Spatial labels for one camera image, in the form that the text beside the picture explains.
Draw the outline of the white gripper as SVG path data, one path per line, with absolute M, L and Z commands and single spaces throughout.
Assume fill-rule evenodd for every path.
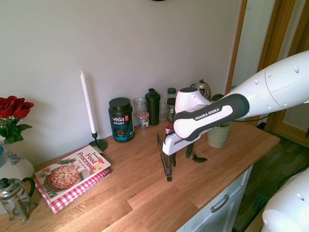
M 194 143 L 191 143 L 190 141 L 186 141 L 180 137 L 178 137 L 176 134 L 168 135 L 164 142 L 162 150 L 166 155 L 170 155 L 170 162 L 173 167 L 176 166 L 176 154 L 179 150 L 183 149 L 187 146 L 186 149 L 186 158 L 189 159 L 191 156 L 191 153 L 194 148 Z

